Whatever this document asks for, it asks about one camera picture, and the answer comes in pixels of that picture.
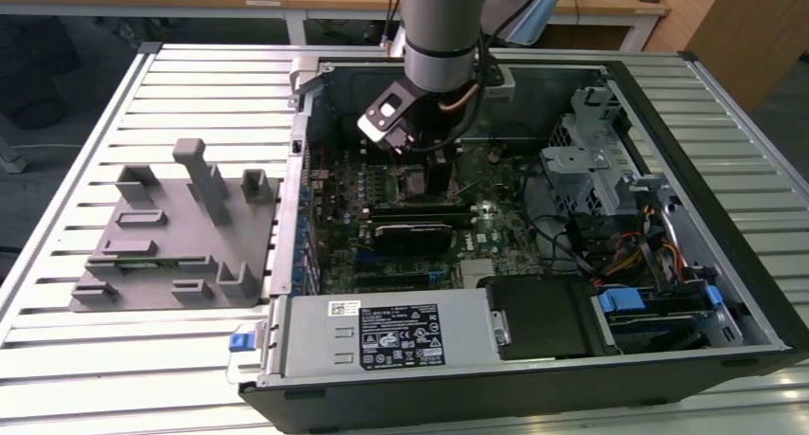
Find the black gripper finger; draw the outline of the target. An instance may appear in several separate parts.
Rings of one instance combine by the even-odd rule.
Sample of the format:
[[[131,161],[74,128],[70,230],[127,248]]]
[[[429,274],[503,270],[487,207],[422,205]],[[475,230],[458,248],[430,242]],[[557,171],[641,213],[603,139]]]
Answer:
[[[453,177],[453,160],[455,152],[451,147],[433,151],[426,160],[426,195],[443,197],[449,191]]]

